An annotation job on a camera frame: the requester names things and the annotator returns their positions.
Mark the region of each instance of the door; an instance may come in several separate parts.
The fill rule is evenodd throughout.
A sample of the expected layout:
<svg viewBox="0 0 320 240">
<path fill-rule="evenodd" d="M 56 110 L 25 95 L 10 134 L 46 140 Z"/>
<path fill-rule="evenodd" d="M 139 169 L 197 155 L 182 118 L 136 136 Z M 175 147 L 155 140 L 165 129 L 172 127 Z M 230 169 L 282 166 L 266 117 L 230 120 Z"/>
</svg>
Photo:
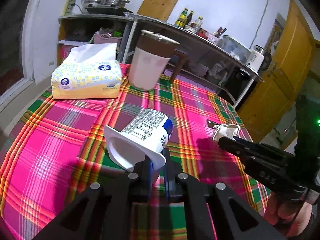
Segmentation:
<svg viewBox="0 0 320 240">
<path fill-rule="evenodd" d="M 305 80 L 315 48 L 311 30 L 297 4 L 289 13 L 272 63 L 239 109 L 238 114 L 254 142 L 261 141 L 280 121 Z"/>
</svg>

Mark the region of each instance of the hand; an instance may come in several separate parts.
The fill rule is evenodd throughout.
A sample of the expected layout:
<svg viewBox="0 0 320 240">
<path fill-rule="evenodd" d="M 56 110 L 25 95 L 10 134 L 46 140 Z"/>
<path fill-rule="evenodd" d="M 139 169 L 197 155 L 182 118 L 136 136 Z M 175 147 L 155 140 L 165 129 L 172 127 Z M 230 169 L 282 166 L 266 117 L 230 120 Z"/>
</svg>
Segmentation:
<svg viewBox="0 0 320 240">
<path fill-rule="evenodd" d="M 277 196 L 272 193 L 266 209 L 266 213 L 264 214 L 264 218 L 271 225 L 275 225 L 278 222 L 279 217 L 292 221 L 296 212 L 299 209 L 299 205 L 294 203 L 283 203 L 276 212 L 277 209 Z M 312 205 L 309 203 L 304 203 L 301 208 L 299 214 L 297 215 L 295 221 L 293 222 L 289 232 L 286 234 L 286 237 L 297 236 L 307 227 L 310 217 L 311 217 L 311 209 Z"/>
</svg>

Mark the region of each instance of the wooden cutting board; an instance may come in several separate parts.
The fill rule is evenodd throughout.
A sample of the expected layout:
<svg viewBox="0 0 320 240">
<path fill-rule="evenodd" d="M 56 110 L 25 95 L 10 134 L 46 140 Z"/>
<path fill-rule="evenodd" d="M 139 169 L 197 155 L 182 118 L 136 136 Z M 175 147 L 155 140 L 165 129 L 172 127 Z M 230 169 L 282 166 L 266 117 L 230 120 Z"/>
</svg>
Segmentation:
<svg viewBox="0 0 320 240">
<path fill-rule="evenodd" d="M 143 0 L 138 14 L 166 22 L 178 0 Z"/>
</svg>

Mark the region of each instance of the blue label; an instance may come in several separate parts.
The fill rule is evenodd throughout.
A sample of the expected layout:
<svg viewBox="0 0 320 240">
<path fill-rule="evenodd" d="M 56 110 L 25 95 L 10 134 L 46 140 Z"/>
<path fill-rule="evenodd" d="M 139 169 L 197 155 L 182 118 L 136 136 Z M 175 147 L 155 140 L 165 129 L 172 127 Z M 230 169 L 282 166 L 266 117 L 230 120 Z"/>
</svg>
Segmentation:
<svg viewBox="0 0 320 240">
<path fill-rule="evenodd" d="M 167 131 L 167 133 L 168 133 L 168 140 L 169 140 L 169 138 L 170 138 L 170 136 L 171 136 L 171 133 L 172 133 L 172 130 L 173 130 L 173 125 L 172 125 L 172 122 L 171 122 L 171 120 L 169 119 L 169 117 L 168 117 L 168 119 L 164 122 L 164 124 L 163 124 L 162 127 Z"/>
<path fill-rule="evenodd" d="M 110 65 L 100 65 L 99 67 L 98 67 L 98 69 L 100 69 L 100 70 L 110 70 L 111 69 L 111 66 Z"/>
<path fill-rule="evenodd" d="M 62 86 L 68 85 L 68 84 L 69 84 L 69 79 L 68 79 L 68 78 L 63 78 L 63 79 L 60 81 L 60 83 L 61 83 Z"/>
</svg>

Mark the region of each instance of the plaid tablecloth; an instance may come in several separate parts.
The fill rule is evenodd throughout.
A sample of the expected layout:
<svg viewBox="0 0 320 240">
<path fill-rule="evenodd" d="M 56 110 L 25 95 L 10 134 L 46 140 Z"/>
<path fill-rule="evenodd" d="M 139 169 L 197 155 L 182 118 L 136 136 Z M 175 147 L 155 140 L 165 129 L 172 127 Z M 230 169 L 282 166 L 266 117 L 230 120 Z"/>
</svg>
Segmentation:
<svg viewBox="0 0 320 240">
<path fill-rule="evenodd" d="M 32 239 L 74 197 L 94 181 L 124 171 L 108 157 L 103 127 L 121 131 L 140 111 L 156 109 L 173 123 L 171 158 L 200 181 L 223 181 L 257 212 L 264 213 L 269 190 L 243 172 L 239 159 L 219 149 L 206 120 L 239 124 L 232 106 L 217 95 L 162 75 L 150 92 L 130 86 L 126 76 L 117 99 L 52 99 L 44 92 L 12 130 L 0 152 L 0 212 L 17 239 Z M 163 177 L 148 204 L 133 207 L 131 239 L 186 239 L 183 204 L 163 202 Z"/>
</svg>

